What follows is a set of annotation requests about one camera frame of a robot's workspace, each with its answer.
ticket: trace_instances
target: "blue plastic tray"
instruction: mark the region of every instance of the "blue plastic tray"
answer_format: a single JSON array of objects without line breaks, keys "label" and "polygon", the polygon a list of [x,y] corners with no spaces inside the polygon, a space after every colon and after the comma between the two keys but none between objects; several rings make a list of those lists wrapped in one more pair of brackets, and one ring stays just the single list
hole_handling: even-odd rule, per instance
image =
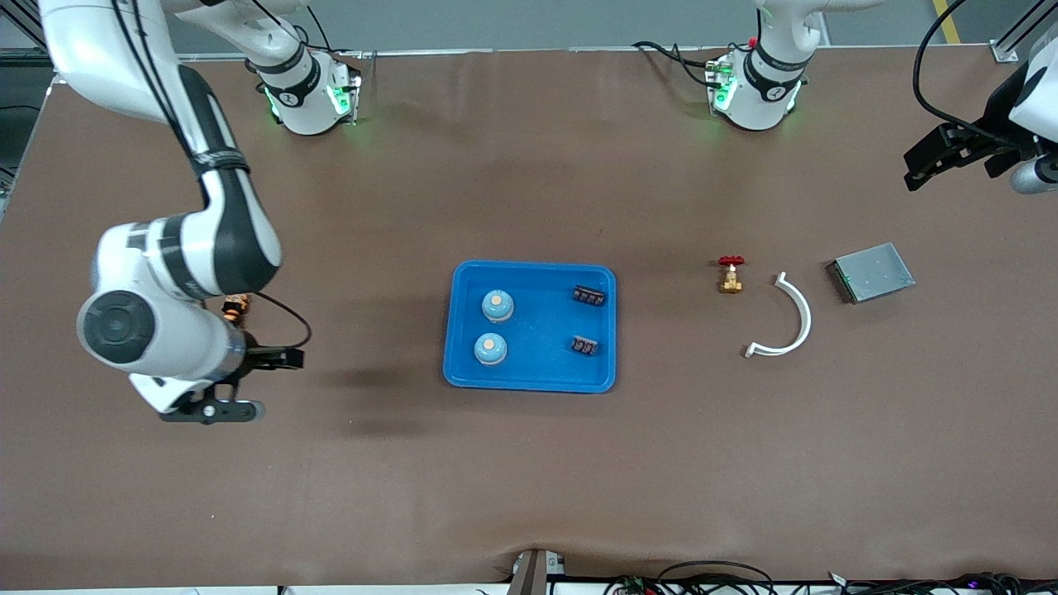
[{"label": "blue plastic tray", "polygon": [[[606,294],[602,306],[573,300],[578,285]],[[514,315],[492,323],[481,300],[503,289],[514,300]],[[507,340],[507,359],[494,366],[474,357],[485,332]],[[570,348],[573,336],[599,342],[594,356]],[[456,386],[604,393],[617,380],[617,278],[606,267],[550,263],[467,260],[452,277],[444,378]]]}]

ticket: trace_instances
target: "capacitor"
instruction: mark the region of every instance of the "capacitor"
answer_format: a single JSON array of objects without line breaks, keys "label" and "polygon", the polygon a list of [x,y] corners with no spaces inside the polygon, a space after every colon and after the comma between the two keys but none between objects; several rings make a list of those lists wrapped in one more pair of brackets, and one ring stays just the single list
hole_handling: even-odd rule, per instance
[{"label": "capacitor", "polygon": [[507,341],[495,332],[486,332],[474,343],[474,357],[484,365],[496,365],[507,358]]},{"label": "capacitor", "polygon": [[506,291],[492,290],[481,300],[481,312],[492,322],[504,322],[514,313],[514,300]]}]

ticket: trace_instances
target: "white curved pipe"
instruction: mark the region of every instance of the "white curved pipe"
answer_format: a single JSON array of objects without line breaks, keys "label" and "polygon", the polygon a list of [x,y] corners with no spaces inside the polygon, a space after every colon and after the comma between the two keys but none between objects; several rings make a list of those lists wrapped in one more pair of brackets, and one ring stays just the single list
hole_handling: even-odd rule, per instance
[{"label": "white curved pipe", "polygon": [[747,358],[758,354],[762,356],[788,354],[800,347],[801,343],[804,343],[804,340],[808,338],[808,331],[811,330],[811,310],[808,308],[808,301],[804,299],[804,294],[798,288],[786,281],[786,271],[779,273],[779,276],[776,278],[776,287],[785,291],[794,300],[794,303],[797,304],[797,309],[801,312],[801,332],[798,333],[797,339],[792,343],[785,347],[766,347],[760,343],[750,343],[749,347],[746,348]]}]

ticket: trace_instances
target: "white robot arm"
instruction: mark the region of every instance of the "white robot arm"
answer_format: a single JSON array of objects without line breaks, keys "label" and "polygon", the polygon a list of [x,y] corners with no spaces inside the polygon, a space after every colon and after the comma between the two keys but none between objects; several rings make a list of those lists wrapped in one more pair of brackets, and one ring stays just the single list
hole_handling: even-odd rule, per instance
[{"label": "white robot arm", "polygon": [[[67,83],[99,106],[171,125],[205,205],[104,233],[94,293],[77,317],[81,344],[129,373],[163,419],[255,418],[254,403],[213,400],[214,384],[254,367],[300,362],[284,365],[287,353],[248,358],[257,348],[253,338],[201,306],[206,298],[262,289],[282,259],[217,98],[177,59],[159,0],[41,0],[40,10],[52,60]],[[262,359],[270,361],[261,366]],[[196,400],[200,392],[211,399]],[[230,417],[221,418],[214,402],[225,403]]]},{"label": "white robot arm", "polygon": [[310,52],[278,18],[309,0],[167,0],[166,12],[239,49],[264,82],[276,119],[298,134],[320,134],[355,121],[360,73],[325,52]]},{"label": "white robot arm", "polygon": [[734,47],[707,76],[712,109],[747,130],[779,124],[801,89],[801,75],[821,38],[822,13],[861,11],[884,0],[753,0],[761,31],[750,48]]},{"label": "white robot arm", "polygon": [[992,92],[980,119],[947,118],[904,154],[908,190],[981,159],[991,178],[1016,167],[1010,186],[1019,194],[1058,190],[1058,25]]}]

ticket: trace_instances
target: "table surface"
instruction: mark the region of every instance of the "table surface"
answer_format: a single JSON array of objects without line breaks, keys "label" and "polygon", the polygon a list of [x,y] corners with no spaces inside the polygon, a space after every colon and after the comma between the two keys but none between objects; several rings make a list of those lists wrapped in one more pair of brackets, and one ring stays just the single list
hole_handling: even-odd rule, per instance
[{"label": "table surface", "polygon": [[[821,51],[763,133],[656,55],[381,59],[360,125],[317,138],[276,127],[241,65],[199,66],[284,242],[269,290],[316,329],[305,371],[245,380],[268,415],[226,427],[159,421],[80,348],[102,232],[199,197],[164,127],[55,87],[0,228],[0,588],[477,582],[528,547],[596,576],[1058,574],[1058,202],[979,166],[908,193],[936,125],[912,57]],[[982,47],[926,70],[969,118],[1011,72]],[[824,265],[886,241],[918,284],[841,304]],[[740,295],[711,266],[731,253]],[[616,386],[449,386],[470,258],[610,267]],[[813,332],[744,359],[797,332],[779,271]],[[249,324],[299,333],[263,303]]]}]

